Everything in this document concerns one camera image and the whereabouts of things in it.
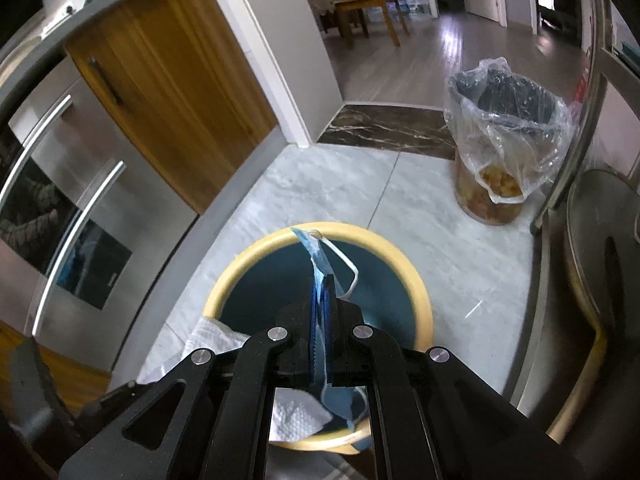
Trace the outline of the white paper towel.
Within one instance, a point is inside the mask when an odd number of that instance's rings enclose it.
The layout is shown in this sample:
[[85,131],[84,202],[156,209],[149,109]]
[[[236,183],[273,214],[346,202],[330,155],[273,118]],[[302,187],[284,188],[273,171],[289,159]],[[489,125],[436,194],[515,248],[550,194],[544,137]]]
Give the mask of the white paper towel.
[[220,358],[236,352],[231,391],[241,397],[244,406],[255,403],[252,414],[270,421],[271,442],[293,443],[313,436],[324,428],[333,415],[310,393],[291,388],[278,388],[278,374],[273,362],[278,350],[269,347],[266,338],[256,340],[256,352],[244,344],[250,341],[213,318],[201,318],[180,354],[142,374],[142,382],[150,384],[164,377],[181,360],[194,356],[201,349]]

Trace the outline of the light blue face mask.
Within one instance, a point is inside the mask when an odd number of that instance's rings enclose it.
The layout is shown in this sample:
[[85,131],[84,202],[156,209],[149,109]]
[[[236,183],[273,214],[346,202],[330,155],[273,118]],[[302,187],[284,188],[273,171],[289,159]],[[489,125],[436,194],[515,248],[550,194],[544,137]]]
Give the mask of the light blue face mask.
[[[346,300],[358,284],[359,270],[340,248],[319,231],[292,228],[292,232],[308,252],[312,270],[314,270],[314,281],[322,278],[321,326],[323,330],[324,370],[326,370],[326,276],[334,276],[336,299]],[[352,272],[352,281],[347,289],[344,289],[340,282],[335,279],[335,272],[324,251],[326,248],[340,258]],[[361,422],[368,414],[369,403],[366,390],[363,387],[334,387],[326,382],[326,373],[324,373],[324,384],[312,384],[311,392],[318,396],[321,405],[329,413],[344,422],[351,430],[354,430],[358,422]]]

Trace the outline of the teal bin with yellow rim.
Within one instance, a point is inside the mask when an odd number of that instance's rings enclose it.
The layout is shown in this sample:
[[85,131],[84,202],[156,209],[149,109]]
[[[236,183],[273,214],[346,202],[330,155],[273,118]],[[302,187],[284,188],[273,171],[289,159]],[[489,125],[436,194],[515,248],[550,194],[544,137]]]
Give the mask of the teal bin with yellow rim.
[[234,348],[273,326],[281,308],[318,304],[327,276],[336,298],[360,307],[364,322],[401,347],[431,347],[431,301],[416,268],[382,236],[341,222],[303,223],[251,244],[222,272],[203,316],[222,330],[222,346]]

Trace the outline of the grey plaid floor mat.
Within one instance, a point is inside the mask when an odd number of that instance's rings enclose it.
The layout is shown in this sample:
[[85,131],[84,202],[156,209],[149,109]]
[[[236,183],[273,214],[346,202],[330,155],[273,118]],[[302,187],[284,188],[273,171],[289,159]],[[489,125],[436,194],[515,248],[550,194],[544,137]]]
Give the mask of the grey plaid floor mat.
[[374,479],[373,455],[302,452],[270,445],[265,479]]

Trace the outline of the stainless steel built-in oven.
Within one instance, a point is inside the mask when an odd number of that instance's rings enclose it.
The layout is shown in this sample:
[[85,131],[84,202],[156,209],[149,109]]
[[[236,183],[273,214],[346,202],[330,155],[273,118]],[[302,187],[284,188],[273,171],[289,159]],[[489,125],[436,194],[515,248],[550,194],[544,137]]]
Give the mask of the stainless steel built-in oven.
[[111,370],[195,211],[56,64],[1,127],[1,318]]

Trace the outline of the bin with clear plastic liner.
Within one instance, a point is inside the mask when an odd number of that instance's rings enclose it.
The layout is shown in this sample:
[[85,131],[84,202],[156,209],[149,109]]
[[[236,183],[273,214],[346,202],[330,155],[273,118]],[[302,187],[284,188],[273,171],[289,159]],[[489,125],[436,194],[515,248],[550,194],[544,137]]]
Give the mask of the bin with clear plastic liner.
[[454,139],[454,196],[462,210],[504,226],[558,172],[575,130],[564,100],[485,58],[444,82],[444,119]]

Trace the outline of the round metal stool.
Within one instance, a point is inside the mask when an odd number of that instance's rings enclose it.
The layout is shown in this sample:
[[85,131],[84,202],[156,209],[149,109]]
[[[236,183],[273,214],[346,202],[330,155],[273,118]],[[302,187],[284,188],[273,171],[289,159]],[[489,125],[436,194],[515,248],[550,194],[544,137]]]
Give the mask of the round metal stool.
[[578,421],[611,341],[639,335],[639,193],[603,169],[579,176],[567,196],[566,275],[593,344],[575,385],[548,429],[562,442]]

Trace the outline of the right wooden cabinet door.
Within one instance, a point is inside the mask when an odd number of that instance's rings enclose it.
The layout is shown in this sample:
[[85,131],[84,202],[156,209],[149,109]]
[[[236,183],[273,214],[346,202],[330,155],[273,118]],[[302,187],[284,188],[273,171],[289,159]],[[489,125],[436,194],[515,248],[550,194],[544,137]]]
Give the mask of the right wooden cabinet door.
[[65,47],[122,132],[198,214],[277,125],[216,0],[124,0]]

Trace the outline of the large water bottle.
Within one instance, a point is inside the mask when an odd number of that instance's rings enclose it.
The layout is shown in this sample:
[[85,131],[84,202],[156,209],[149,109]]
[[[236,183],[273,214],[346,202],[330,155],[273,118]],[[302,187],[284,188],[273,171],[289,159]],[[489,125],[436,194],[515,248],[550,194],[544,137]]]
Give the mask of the large water bottle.
[[405,0],[409,18],[413,21],[429,20],[432,16],[428,0]]

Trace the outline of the wooden dining table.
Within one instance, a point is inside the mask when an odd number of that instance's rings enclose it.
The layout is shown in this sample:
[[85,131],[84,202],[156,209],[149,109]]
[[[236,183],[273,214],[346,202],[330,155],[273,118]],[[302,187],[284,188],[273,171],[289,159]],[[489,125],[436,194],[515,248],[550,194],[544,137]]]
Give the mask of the wooden dining table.
[[338,23],[338,31],[344,39],[346,47],[352,49],[354,47],[354,35],[352,34],[352,25],[350,17],[353,13],[358,16],[363,36],[369,37],[369,29],[367,21],[364,18],[364,10],[380,9],[375,0],[307,0],[311,10],[318,15],[333,13]]

